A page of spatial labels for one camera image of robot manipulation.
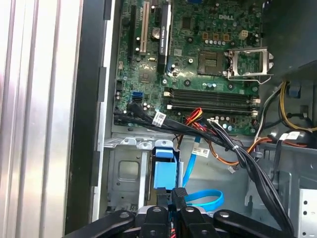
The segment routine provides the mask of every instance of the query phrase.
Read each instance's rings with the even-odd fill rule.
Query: dell logo
[[[230,20],[230,21],[234,20],[232,15],[228,16],[228,15],[221,15],[221,14],[219,14],[219,19]]]

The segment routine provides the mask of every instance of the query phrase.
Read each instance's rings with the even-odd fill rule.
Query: motherboard
[[[247,0],[124,0],[115,110],[128,114],[134,101],[183,122],[200,107],[229,134],[254,135],[259,84],[229,80],[228,50],[261,46],[261,10]],[[240,53],[236,72],[259,71],[259,54]]]

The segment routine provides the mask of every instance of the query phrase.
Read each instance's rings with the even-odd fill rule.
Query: ribbed metal surface
[[[0,1],[0,237],[61,237],[81,0]]]

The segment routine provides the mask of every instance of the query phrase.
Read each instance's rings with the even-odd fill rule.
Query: wire connector
[[[228,167],[227,169],[228,169],[229,172],[232,173],[232,174],[234,174],[234,173],[238,170],[237,167],[232,167],[232,166]]]

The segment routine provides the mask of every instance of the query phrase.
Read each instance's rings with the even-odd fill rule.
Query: cable label
[[[279,140],[297,140],[300,131],[292,131],[290,133],[284,133],[281,135]]]
[[[210,152],[209,149],[205,149],[205,148],[201,148],[201,147],[195,147],[195,148],[193,148],[192,154],[208,158],[209,152]]]
[[[155,114],[155,117],[153,118],[152,124],[156,125],[158,127],[161,127],[163,125],[165,117],[166,117],[166,115],[164,113],[157,112]]]

